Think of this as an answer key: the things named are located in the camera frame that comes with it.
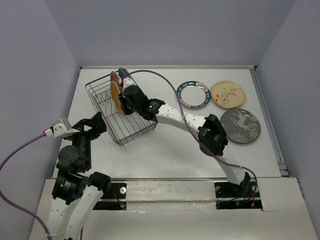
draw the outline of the white table surface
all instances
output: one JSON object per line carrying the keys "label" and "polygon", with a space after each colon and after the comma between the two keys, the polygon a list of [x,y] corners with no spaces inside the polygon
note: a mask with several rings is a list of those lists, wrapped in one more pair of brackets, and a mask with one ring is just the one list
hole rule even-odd
{"label": "white table surface", "polygon": [[[216,209],[212,181],[129,181],[127,210],[92,211],[83,240],[317,240],[295,178],[258,178],[258,183],[263,211]],[[54,184],[44,185],[37,210],[43,220]],[[29,240],[43,234],[35,220]]]}
{"label": "white table surface", "polygon": [[[130,68],[129,72],[141,68]],[[83,118],[91,118],[95,109],[85,85],[110,73],[113,69],[82,69],[74,93],[68,120],[71,125]],[[199,81],[208,88],[214,83],[230,80],[239,84],[246,93],[241,108],[252,112],[259,120],[259,138],[246,145],[229,141],[225,152],[232,152],[238,163],[252,169],[258,177],[280,177],[277,157],[272,147],[256,89],[248,69],[150,69],[167,77],[177,88],[186,81]],[[136,73],[133,78],[149,98],[157,98],[178,108],[178,102],[170,86],[150,73]],[[219,118],[226,111],[213,100],[198,110],[186,109],[195,115],[214,114]],[[62,141],[61,148],[71,144]],[[115,144],[108,133],[91,143],[92,169],[85,173],[102,172],[112,178],[225,178],[226,175],[215,160],[199,150],[198,144],[188,132],[169,125],[158,124],[149,132],[125,147]]]}

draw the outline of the plate with deer design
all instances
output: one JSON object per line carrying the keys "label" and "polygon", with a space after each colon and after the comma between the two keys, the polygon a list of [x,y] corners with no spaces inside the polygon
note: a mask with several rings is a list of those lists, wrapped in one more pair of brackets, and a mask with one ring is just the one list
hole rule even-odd
{"label": "plate with deer design", "polygon": [[246,100],[245,91],[233,81],[219,81],[210,91],[214,102],[224,109],[239,107]]}
{"label": "plate with deer design", "polygon": [[226,111],[221,117],[221,124],[226,131],[226,137],[238,144],[254,142],[261,132],[256,116],[241,108]]}

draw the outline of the red wire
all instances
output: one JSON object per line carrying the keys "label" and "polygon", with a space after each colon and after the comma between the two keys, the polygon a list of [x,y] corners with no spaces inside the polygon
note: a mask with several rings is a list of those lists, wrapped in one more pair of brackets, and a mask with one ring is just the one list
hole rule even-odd
{"label": "red wire", "polygon": [[116,199],[116,201],[117,201],[121,206],[122,206],[122,205],[126,206],[125,204],[123,204],[123,203],[119,200],[119,198],[118,198],[118,196],[117,196],[117,194],[116,194],[115,189],[112,189],[112,190],[111,190],[111,193],[112,193],[112,195],[114,196],[114,198]]}
{"label": "red wire", "polygon": [[255,204],[255,196],[252,197],[252,203]]}

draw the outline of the cable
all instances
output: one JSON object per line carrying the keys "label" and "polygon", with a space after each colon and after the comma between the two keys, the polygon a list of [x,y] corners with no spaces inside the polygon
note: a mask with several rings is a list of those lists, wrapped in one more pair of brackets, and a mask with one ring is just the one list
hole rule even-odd
{"label": "cable", "polygon": [[136,73],[151,73],[151,74],[155,74],[157,76],[159,76],[160,78],[164,79],[169,85],[170,87],[172,88],[172,90],[174,91],[174,94],[176,96],[176,99],[178,101],[178,104],[179,104],[179,108],[180,108],[180,112],[181,112],[181,115],[182,115],[182,119],[184,121],[184,124],[186,126],[186,128],[188,129],[189,133],[192,135],[192,137],[194,138],[194,140],[201,146],[201,148],[203,148],[206,152],[209,153],[209,155],[211,157],[213,157],[215,160],[217,160],[218,162],[226,165],[226,166],[229,166],[229,167],[234,167],[234,168],[241,168],[241,169],[244,169],[244,170],[247,170],[248,172],[250,172],[253,177],[254,177],[254,180],[255,180],[255,187],[254,187],[254,191],[252,193],[252,195],[243,203],[247,203],[249,202],[254,196],[255,196],[255,193],[256,193],[256,190],[257,190],[257,187],[258,187],[258,179],[257,179],[257,176],[256,174],[250,170],[249,168],[245,167],[245,166],[240,166],[240,165],[236,165],[236,164],[231,164],[231,163],[227,163],[227,162],[224,162],[219,156],[216,156],[213,152],[211,152],[209,150],[209,148],[204,144],[202,143],[201,141],[199,141],[199,139],[197,138],[197,136],[193,133],[193,131],[191,130],[191,127],[189,126],[187,120],[186,120],[186,117],[185,117],[185,113],[184,113],[184,110],[183,110],[183,107],[182,107],[182,104],[180,102],[180,98],[176,92],[176,89],[175,87],[172,85],[172,83],[163,75],[161,75],[160,73],[157,73],[155,71],[152,71],[152,70],[136,70],[136,71],[132,71],[132,72],[129,72],[128,74],[126,74],[125,76],[123,76],[121,78],[121,81],[123,81],[125,78],[129,77],[130,75],[132,74],[136,74]]}
{"label": "cable", "polygon": [[255,206],[255,203],[256,203],[256,201],[255,201],[255,196],[253,196],[251,207],[254,207],[254,206]]}
{"label": "cable", "polygon": [[116,199],[116,201],[118,202],[118,204],[120,205],[120,208],[122,208],[122,209],[125,208],[126,204],[119,200],[114,188],[111,190],[111,193],[114,196],[114,198]]}
{"label": "cable", "polygon": [[81,232],[80,232],[80,240],[82,240],[82,236],[84,234],[84,227],[81,228]]}
{"label": "cable", "polygon": [[[38,140],[38,139],[40,139],[40,138],[42,138],[42,137],[45,137],[45,136],[46,136],[46,134],[43,133],[43,134],[35,137],[34,139],[26,142],[25,144],[21,145],[21,146],[18,147],[16,150],[14,150],[12,153],[10,153],[10,154],[3,160],[3,162],[0,164],[0,171],[2,170],[2,168],[4,167],[4,165],[6,164],[6,162],[8,162],[8,160],[9,160],[13,155],[15,155],[15,154],[16,154],[17,152],[19,152],[21,149],[23,149],[24,147],[26,147],[26,146],[28,146],[29,144],[33,143],[34,141],[36,141],[36,140]],[[40,218],[37,214],[35,214],[35,213],[33,213],[32,211],[30,211],[30,210],[28,210],[28,209],[26,209],[26,208],[24,208],[24,207],[22,207],[22,206],[20,206],[20,205],[18,205],[18,204],[16,204],[16,203],[14,203],[13,201],[9,200],[9,199],[3,194],[3,192],[2,192],[1,190],[0,190],[0,197],[1,197],[5,202],[7,202],[7,203],[10,204],[11,206],[15,207],[16,209],[19,209],[19,210],[25,212],[26,214],[29,214],[29,215],[31,215],[32,217],[34,217],[34,218],[41,224],[41,226],[43,227],[45,233],[47,234],[48,239],[49,239],[49,240],[52,240],[52,238],[51,238],[51,236],[50,236],[50,232],[49,232],[48,227],[46,226],[46,224],[44,223],[44,221],[42,221],[41,218]]]}
{"label": "cable", "polygon": [[221,201],[219,198],[216,197],[216,199],[219,201],[219,203],[223,204],[223,203],[228,203],[228,202],[232,202],[233,200],[236,200],[236,199],[239,199],[241,198],[240,196],[237,196],[235,198],[232,198],[231,200],[229,201]]}

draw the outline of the white wall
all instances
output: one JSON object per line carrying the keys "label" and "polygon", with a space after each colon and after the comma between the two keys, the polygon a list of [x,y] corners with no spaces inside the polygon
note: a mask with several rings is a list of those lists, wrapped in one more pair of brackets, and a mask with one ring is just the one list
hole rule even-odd
{"label": "white wall", "polygon": [[294,0],[45,0],[80,66],[257,65]]}
{"label": "white wall", "polygon": [[320,238],[320,1],[297,0],[258,67],[289,172]]}
{"label": "white wall", "polygon": [[[0,2],[0,161],[69,112],[79,67],[43,0]],[[43,138],[0,173],[12,201],[36,211],[59,142]],[[26,240],[34,219],[0,199],[0,239]]]}

